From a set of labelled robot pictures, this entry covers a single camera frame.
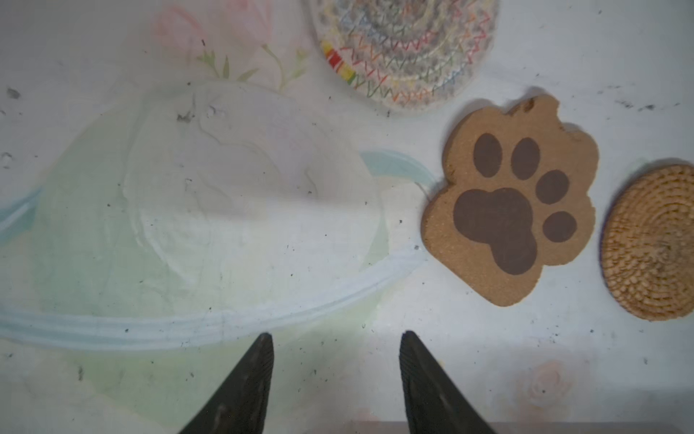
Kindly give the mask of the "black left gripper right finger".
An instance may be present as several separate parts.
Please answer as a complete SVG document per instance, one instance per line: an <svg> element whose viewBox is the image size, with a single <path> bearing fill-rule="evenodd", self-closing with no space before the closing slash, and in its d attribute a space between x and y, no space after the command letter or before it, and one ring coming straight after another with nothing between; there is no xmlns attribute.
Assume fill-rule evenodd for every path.
<svg viewBox="0 0 694 434"><path fill-rule="evenodd" d="M399 367L411 433L493 432L412 331L401 336Z"/></svg>

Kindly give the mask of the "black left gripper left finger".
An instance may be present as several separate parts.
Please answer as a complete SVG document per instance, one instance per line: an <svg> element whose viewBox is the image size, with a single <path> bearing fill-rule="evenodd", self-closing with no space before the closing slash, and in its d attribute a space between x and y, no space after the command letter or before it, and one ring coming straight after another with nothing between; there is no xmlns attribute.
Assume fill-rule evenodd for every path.
<svg viewBox="0 0 694 434"><path fill-rule="evenodd" d="M184 433L261 433L274 367L273 338L260 334Z"/></svg>

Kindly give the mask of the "cork paw print coaster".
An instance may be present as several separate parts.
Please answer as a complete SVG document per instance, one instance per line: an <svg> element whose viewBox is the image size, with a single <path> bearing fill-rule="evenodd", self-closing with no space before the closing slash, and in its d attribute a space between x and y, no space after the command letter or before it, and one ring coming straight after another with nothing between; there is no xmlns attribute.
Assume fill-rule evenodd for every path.
<svg viewBox="0 0 694 434"><path fill-rule="evenodd" d="M597 144L565 128L559 106L539 95L466 116L444 149L445 186L423 214L432 256L499 307L527 297L545 267L578 257L595 228Z"/></svg>

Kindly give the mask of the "woven rattan round coaster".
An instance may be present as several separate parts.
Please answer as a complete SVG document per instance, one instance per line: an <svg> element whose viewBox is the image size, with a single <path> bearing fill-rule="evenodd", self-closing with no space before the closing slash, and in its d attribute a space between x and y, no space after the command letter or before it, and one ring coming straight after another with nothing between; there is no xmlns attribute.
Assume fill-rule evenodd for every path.
<svg viewBox="0 0 694 434"><path fill-rule="evenodd" d="M693 312L693 166L654 168L623 190L601 235L607 288L648 321Z"/></svg>

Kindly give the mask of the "multicolour woven round coaster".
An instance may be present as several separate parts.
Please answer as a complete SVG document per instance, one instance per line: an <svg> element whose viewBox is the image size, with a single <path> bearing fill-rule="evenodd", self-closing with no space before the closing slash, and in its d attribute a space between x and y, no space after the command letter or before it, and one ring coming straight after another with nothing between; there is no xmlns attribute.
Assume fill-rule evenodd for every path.
<svg viewBox="0 0 694 434"><path fill-rule="evenodd" d="M494 0L312 1L327 63L391 110L430 110L458 96L492 50Z"/></svg>

